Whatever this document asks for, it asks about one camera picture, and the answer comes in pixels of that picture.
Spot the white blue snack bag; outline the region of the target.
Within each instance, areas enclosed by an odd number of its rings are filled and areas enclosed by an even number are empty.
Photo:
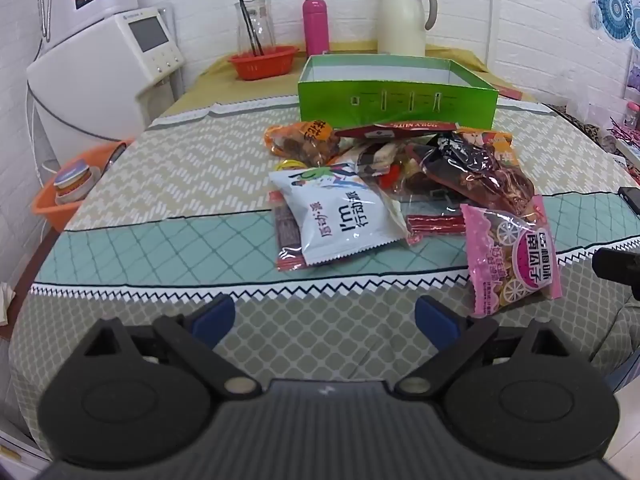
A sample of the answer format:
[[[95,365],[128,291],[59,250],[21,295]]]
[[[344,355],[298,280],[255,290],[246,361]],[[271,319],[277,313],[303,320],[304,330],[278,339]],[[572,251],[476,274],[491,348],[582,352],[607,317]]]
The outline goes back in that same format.
[[[368,185],[353,162],[273,171],[269,177],[293,214],[310,266],[408,236],[399,204]]]

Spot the orange candy bag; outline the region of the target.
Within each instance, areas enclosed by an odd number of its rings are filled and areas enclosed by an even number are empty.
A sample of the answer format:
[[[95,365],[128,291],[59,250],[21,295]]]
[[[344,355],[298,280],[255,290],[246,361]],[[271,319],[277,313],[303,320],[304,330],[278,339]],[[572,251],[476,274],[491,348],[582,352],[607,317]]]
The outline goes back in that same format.
[[[272,154],[307,167],[324,166],[340,150],[340,139],[323,120],[272,126],[265,131],[264,141]]]

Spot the red nuts packet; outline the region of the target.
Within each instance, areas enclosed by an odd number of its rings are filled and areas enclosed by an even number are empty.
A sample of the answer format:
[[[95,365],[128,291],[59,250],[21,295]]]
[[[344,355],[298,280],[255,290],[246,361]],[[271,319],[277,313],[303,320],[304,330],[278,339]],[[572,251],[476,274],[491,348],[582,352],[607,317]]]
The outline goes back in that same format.
[[[439,132],[456,131],[456,122],[430,122],[429,120],[406,120],[405,122],[388,122],[355,128],[336,130],[339,138],[356,140],[398,140],[418,138]]]

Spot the pink snack bag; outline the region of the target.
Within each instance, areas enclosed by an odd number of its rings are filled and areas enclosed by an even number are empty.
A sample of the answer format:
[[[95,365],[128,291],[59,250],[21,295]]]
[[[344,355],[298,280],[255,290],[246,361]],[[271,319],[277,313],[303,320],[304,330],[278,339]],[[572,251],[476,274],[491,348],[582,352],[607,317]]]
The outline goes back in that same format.
[[[541,292],[562,296],[555,244],[544,208],[536,195],[524,214],[464,204],[465,248],[474,289],[474,315],[491,316]]]

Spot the yellow jelly cup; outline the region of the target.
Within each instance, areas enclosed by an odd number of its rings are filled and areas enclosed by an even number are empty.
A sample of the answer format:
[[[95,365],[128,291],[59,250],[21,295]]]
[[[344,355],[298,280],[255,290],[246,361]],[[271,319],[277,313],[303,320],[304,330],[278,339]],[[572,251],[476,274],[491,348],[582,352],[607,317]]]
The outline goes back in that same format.
[[[303,170],[307,168],[306,164],[295,159],[283,159],[276,166],[277,171]]]

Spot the wafer biscuit pack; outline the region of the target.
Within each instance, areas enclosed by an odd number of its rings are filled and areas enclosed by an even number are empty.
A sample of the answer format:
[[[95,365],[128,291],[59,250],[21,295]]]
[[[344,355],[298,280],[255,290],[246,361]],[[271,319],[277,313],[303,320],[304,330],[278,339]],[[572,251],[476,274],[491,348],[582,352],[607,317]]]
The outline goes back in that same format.
[[[400,141],[361,143],[349,151],[349,157],[360,176],[378,177],[390,172],[405,147],[405,142]]]

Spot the red sausage pack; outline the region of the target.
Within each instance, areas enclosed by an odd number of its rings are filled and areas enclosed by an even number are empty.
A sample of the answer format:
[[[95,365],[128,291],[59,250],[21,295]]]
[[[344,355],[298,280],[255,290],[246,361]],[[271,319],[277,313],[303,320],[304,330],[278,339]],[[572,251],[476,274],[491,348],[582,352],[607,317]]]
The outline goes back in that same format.
[[[424,237],[434,235],[463,234],[465,232],[464,219],[457,216],[427,216],[426,214],[408,214],[406,217],[408,229],[407,242],[415,245]]]

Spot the jar in basin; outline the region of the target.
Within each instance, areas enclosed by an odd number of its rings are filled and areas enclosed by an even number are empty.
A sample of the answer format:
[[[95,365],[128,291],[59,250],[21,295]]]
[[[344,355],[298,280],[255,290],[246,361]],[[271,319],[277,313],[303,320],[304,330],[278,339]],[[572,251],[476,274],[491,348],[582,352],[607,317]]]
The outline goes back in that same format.
[[[102,169],[81,158],[62,169],[54,178],[54,202],[65,205],[83,200],[102,176]]]

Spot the yellow cloth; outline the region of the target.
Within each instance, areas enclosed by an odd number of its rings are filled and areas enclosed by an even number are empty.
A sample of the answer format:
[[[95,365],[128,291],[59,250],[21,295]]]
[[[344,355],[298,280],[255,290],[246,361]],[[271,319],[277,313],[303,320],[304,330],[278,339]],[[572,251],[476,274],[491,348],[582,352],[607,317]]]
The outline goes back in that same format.
[[[224,56],[209,65],[186,93],[171,107],[170,114],[197,110],[218,104],[230,104],[247,100],[289,96],[297,93],[297,81],[307,61],[302,44],[295,53],[291,70],[281,76],[246,81],[240,79],[230,62],[231,55]],[[449,58],[463,65],[490,84],[510,87],[510,84],[491,73],[489,68],[470,50],[428,44],[425,55],[429,58]]]

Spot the patterned tablecloth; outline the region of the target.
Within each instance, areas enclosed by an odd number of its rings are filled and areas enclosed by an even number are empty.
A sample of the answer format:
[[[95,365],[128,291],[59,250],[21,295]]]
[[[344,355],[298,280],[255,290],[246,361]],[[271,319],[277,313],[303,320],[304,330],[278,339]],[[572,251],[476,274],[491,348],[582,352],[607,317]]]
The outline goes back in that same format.
[[[101,318],[146,324],[227,294],[236,318],[218,350],[260,382],[396,382],[434,352],[413,323],[421,295],[472,310],[460,236],[277,269],[268,202],[277,161],[262,136],[298,118],[288,105],[153,127],[91,191],[43,263],[11,340],[17,404],[33,436],[44,389]],[[639,305],[626,286],[597,278],[590,257],[606,244],[638,248],[638,218],[618,196],[630,177],[553,113],[499,108],[494,126],[510,133],[544,196],[563,291],[552,301],[528,297],[499,320],[551,320],[599,372],[612,374],[638,358]]]

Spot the green cardboard box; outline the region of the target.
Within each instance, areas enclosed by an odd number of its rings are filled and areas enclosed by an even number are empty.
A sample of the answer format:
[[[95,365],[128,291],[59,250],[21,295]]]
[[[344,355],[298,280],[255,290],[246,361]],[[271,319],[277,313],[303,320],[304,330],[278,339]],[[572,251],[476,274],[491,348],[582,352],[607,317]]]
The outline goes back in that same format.
[[[308,58],[297,85],[300,117],[334,128],[434,120],[489,129],[498,91],[449,58],[324,54]]]

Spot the dark red strip snack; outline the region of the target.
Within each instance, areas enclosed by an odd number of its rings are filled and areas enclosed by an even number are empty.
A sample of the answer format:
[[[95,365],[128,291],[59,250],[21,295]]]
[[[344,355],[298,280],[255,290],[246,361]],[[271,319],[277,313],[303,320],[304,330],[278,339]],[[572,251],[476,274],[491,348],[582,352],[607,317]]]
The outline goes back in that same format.
[[[306,261],[302,253],[299,227],[291,209],[279,191],[269,193],[269,203],[278,244],[277,269],[281,272],[303,269]]]

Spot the dark dried meat bag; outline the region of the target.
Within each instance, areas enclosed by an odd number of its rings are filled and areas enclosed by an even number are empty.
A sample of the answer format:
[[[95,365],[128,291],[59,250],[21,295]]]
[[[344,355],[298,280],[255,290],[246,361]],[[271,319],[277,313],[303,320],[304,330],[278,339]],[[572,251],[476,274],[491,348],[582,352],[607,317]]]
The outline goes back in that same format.
[[[406,152],[429,179],[480,206],[521,216],[535,195],[520,166],[500,162],[492,146],[472,144],[459,133],[411,142]]]

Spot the glass carafe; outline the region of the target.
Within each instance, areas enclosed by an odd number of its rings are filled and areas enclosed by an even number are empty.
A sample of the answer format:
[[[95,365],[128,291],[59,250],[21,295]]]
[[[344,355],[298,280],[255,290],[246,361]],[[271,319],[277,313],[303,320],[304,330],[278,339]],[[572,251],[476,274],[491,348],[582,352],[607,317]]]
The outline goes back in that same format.
[[[276,40],[274,39],[273,24],[267,6],[267,0],[245,0],[248,13],[252,19],[253,25],[256,29],[260,43],[262,44],[262,50],[275,47]],[[236,29],[236,42],[238,43],[238,52],[252,52],[250,46],[250,38],[247,36],[247,29],[245,26],[242,11],[240,9],[239,0],[234,4],[236,15],[238,16],[238,28]]]

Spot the black phone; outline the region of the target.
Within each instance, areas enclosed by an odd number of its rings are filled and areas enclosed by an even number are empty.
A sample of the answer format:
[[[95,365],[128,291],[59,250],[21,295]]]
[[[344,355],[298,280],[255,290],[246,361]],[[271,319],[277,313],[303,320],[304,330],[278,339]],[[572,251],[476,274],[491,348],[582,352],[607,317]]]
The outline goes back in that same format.
[[[640,208],[640,188],[632,188],[631,186],[621,186],[618,189],[617,194],[629,205],[631,208]]]

